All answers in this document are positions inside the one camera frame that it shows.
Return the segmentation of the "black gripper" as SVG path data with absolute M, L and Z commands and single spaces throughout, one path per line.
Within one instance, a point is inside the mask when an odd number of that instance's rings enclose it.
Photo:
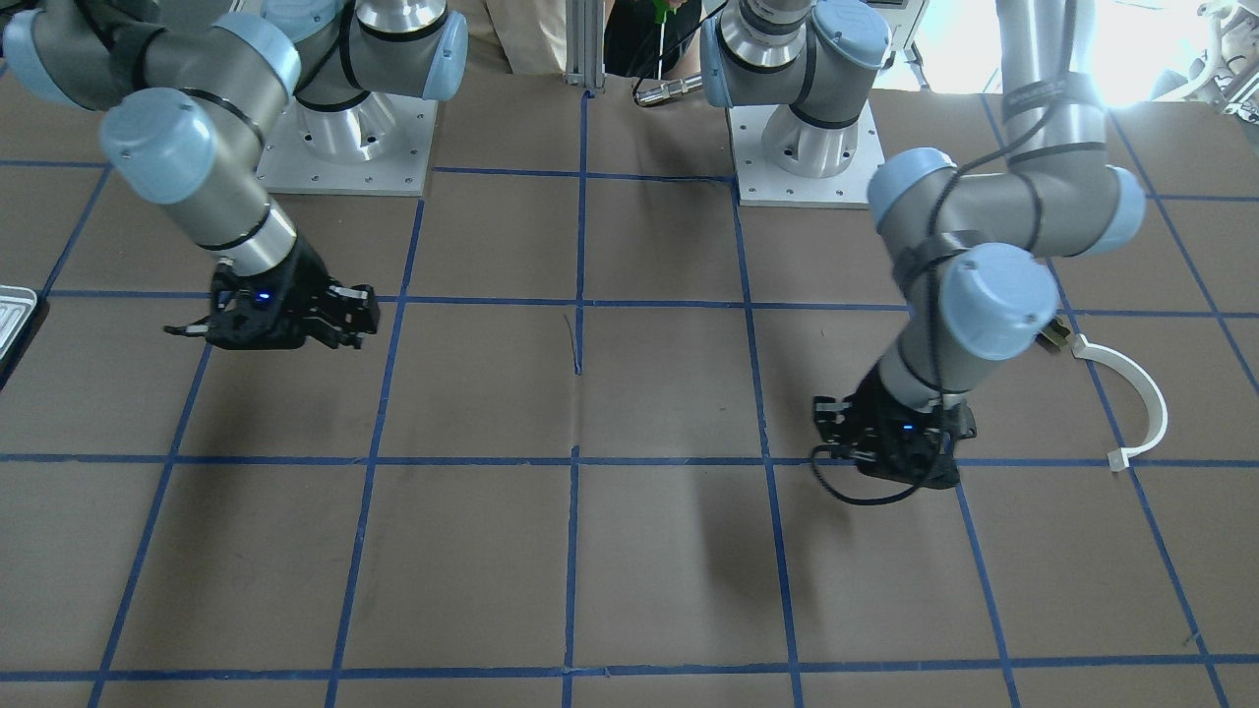
M 935 490 L 957 488 L 959 440 L 961 406 L 912 409 L 885 389 L 876 369 L 854 393 L 854 452 L 859 471 L 867 476 Z

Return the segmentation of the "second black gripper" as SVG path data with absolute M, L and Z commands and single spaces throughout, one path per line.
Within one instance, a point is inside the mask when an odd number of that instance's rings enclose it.
M 360 350 L 381 323 L 374 287 L 332 283 L 324 260 L 302 236 L 264 273 L 240 276 L 230 265 L 217 265 L 209 294 L 204 338 L 227 350 L 296 349 L 308 338 L 331 349 Z

